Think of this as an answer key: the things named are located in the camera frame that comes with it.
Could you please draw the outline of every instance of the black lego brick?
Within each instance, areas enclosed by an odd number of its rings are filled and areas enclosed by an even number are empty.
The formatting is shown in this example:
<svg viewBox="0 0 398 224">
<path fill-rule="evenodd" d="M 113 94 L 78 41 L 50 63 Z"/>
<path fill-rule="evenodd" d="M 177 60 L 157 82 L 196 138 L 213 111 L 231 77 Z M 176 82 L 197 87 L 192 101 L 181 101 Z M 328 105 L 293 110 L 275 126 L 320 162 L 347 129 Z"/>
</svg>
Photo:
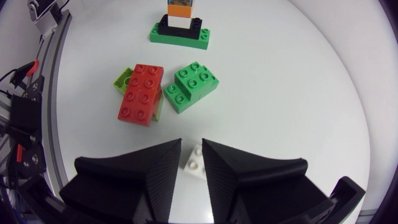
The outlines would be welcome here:
<svg viewBox="0 0 398 224">
<path fill-rule="evenodd" d="M 199 39 L 201 29 L 201 19 L 194 18 L 191 20 L 191 26 L 189 29 L 179 27 L 169 27 L 168 15 L 164 15 L 162 20 L 159 22 L 158 33 L 160 35 L 169 35 L 174 37 L 185 37 L 189 39 Z"/>
</svg>

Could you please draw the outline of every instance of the green lego brick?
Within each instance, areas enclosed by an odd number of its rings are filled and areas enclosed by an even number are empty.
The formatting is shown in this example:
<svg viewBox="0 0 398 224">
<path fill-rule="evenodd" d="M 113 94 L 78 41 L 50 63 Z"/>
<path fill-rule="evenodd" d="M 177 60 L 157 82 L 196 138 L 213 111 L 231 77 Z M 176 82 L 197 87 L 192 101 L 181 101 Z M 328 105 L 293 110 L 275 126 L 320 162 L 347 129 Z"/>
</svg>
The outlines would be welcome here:
<svg viewBox="0 0 398 224">
<path fill-rule="evenodd" d="M 163 94 L 160 96 L 159 106 L 157 107 L 156 116 L 152 116 L 153 121 L 159 121 L 160 114 L 162 112 L 162 105 L 163 105 Z"/>
<path fill-rule="evenodd" d="M 207 94 L 216 80 L 216 77 L 198 62 L 193 62 L 174 73 L 175 84 L 190 101 L 199 100 L 202 95 Z"/>
<path fill-rule="evenodd" d="M 195 103 L 194 101 L 189 101 L 175 83 L 165 88 L 164 94 L 177 113 L 185 111 Z"/>
<path fill-rule="evenodd" d="M 125 71 L 113 82 L 113 86 L 123 95 L 132 75 L 132 69 L 126 68 Z"/>
<path fill-rule="evenodd" d="M 174 44 L 174 45 L 180 45 L 180 46 L 186 46 L 186 47 L 194 47 L 198 49 L 207 49 L 207 46 L 209 44 L 209 38 L 210 38 L 210 30 L 208 29 L 201 29 L 200 30 L 200 35 L 199 39 L 189 39 L 189 38 L 184 38 L 184 37 L 174 37 L 174 36 L 169 36 L 169 35 L 160 35 L 157 32 L 159 23 L 156 23 L 154 28 L 149 34 L 149 39 L 151 42 L 155 43 L 163 43 L 163 44 Z"/>
<path fill-rule="evenodd" d="M 180 71 L 183 70 L 190 70 L 191 73 L 188 76 L 184 76 L 185 78 L 180 80 L 177 76 L 180 74 Z M 200 75 L 203 74 L 203 72 L 194 72 L 193 70 L 203 70 L 206 72 L 206 74 L 209 74 L 209 77 L 206 76 L 205 78 L 206 82 L 204 82 L 203 79 L 200 79 Z M 170 101 L 178 114 L 182 113 L 197 101 L 205 97 L 207 94 L 215 90 L 219 84 L 218 79 L 210 71 L 208 71 L 205 66 L 201 67 L 197 62 L 192 63 L 180 71 L 175 74 L 175 83 L 164 89 L 166 98 Z M 190 80 L 195 80 L 195 85 L 192 85 L 191 82 L 191 86 L 189 86 Z"/>
</svg>

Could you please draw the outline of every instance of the metal frame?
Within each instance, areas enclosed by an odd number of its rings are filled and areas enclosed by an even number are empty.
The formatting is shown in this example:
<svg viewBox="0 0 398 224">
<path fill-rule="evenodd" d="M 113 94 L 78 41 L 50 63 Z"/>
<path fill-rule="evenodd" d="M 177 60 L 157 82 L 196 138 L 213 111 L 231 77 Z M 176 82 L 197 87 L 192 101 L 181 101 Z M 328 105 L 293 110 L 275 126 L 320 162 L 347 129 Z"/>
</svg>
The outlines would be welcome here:
<svg viewBox="0 0 398 224">
<path fill-rule="evenodd" d="M 60 189 L 68 183 L 63 166 L 57 128 L 57 83 L 63 43 L 68 32 L 72 15 L 63 12 L 57 30 L 43 40 L 37 59 L 39 68 L 29 79 L 32 83 L 39 76 L 44 77 L 42 93 L 42 145 L 44 148 L 47 171 L 44 175 L 52 192 L 59 197 Z"/>
</svg>

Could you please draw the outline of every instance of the lego stud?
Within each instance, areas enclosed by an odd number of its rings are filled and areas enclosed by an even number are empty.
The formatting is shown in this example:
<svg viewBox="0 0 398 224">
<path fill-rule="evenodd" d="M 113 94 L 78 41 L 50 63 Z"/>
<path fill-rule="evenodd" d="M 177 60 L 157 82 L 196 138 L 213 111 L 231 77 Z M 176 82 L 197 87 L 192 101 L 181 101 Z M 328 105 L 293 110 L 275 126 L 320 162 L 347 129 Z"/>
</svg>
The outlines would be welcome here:
<svg viewBox="0 0 398 224">
<path fill-rule="evenodd" d="M 143 112 L 142 110 L 137 111 L 136 118 L 142 121 L 145 118 L 145 112 Z"/>
<path fill-rule="evenodd" d="M 203 72 L 203 73 L 201 73 L 201 74 L 199 75 L 199 77 L 200 77 L 200 79 L 201 79 L 202 81 L 206 82 L 207 79 L 209 79 L 210 76 L 209 76 L 208 73 Z"/>
<path fill-rule="evenodd" d="M 196 149 L 196 150 L 195 150 L 195 154 L 196 154 L 197 156 L 201 156 L 201 155 L 202 155 L 201 149 L 200 149 L 200 148 L 199 148 L 199 149 Z"/>
<path fill-rule="evenodd" d="M 170 93 L 175 93 L 177 91 L 177 88 L 174 85 L 170 85 L 169 87 L 167 87 L 167 90 Z"/>
<path fill-rule="evenodd" d="M 199 168 L 199 165 L 195 161 L 189 161 L 188 162 L 188 167 L 191 170 L 195 170 L 195 169 Z"/>
<path fill-rule="evenodd" d="M 182 95 L 178 95 L 175 97 L 175 101 L 177 103 L 183 103 L 184 102 L 184 97 Z"/>
<path fill-rule="evenodd" d="M 155 83 L 153 80 L 146 80 L 144 85 L 146 88 L 152 88 L 152 87 L 154 87 L 154 84 Z"/>
<path fill-rule="evenodd" d="M 202 34 L 202 35 L 200 36 L 200 38 L 202 38 L 202 39 L 207 39 L 207 38 L 209 38 L 209 35 L 207 35 L 207 34 Z"/>
<path fill-rule="evenodd" d="M 186 78 L 188 76 L 188 71 L 186 71 L 185 69 L 181 70 L 180 71 L 180 76 L 181 76 L 181 78 Z"/>
<path fill-rule="evenodd" d="M 195 80 L 189 80 L 188 81 L 188 86 L 191 88 L 195 88 L 198 86 L 198 82 L 196 82 Z"/>
<path fill-rule="evenodd" d="M 192 64 L 191 64 L 191 68 L 194 69 L 194 70 L 196 71 L 196 70 L 198 70 L 198 68 L 199 68 L 199 64 L 196 63 L 196 62 L 195 62 L 195 63 L 192 63 Z"/>
<path fill-rule="evenodd" d="M 151 31 L 153 34 L 157 34 L 157 27 L 154 27 Z"/>
<path fill-rule="evenodd" d="M 128 84 L 129 84 L 129 81 L 130 81 L 130 77 L 129 78 L 126 78 L 126 79 L 124 79 L 124 86 L 128 86 Z"/>
<path fill-rule="evenodd" d="M 147 104 L 149 102 L 149 96 L 147 94 L 143 94 L 140 96 L 139 101 L 141 101 L 141 103 Z"/>
<path fill-rule="evenodd" d="M 120 113 L 122 114 L 123 117 L 127 117 L 130 114 L 130 110 L 129 108 L 122 108 Z"/>
<path fill-rule="evenodd" d="M 142 73 L 143 70 L 144 70 L 144 66 L 142 66 L 142 65 L 136 65 L 136 68 L 134 69 L 134 71 L 136 71 L 138 73 Z"/>
<path fill-rule="evenodd" d="M 156 73 L 157 73 L 158 70 L 159 70 L 159 69 L 158 69 L 157 67 L 152 66 L 151 68 L 149 68 L 149 73 L 150 73 L 151 75 L 156 75 Z"/>
<path fill-rule="evenodd" d="M 132 86 L 137 86 L 137 85 L 139 84 L 138 78 L 131 78 L 131 79 L 130 79 L 130 84 L 131 84 Z"/>
<path fill-rule="evenodd" d="M 132 99 L 134 99 L 134 93 L 133 92 L 126 93 L 125 99 L 128 101 L 132 101 Z"/>
</svg>

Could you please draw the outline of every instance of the orange lego brick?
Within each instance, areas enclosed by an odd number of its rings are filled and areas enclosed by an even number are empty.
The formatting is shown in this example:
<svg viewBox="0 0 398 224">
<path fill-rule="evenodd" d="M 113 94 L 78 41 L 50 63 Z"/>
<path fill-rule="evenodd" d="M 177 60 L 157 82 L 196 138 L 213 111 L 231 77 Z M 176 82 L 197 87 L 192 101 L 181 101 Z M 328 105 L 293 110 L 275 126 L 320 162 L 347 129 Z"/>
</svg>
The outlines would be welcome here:
<svg viewBox="0 0 398 224">
<path fill-rule="evenodd" d="M 191 18 L 192 7 L 190 6 L 178 6 L 178 5 L 167 5 L 167 14 L 169 16 L 178 16 Z"/>
</svg>

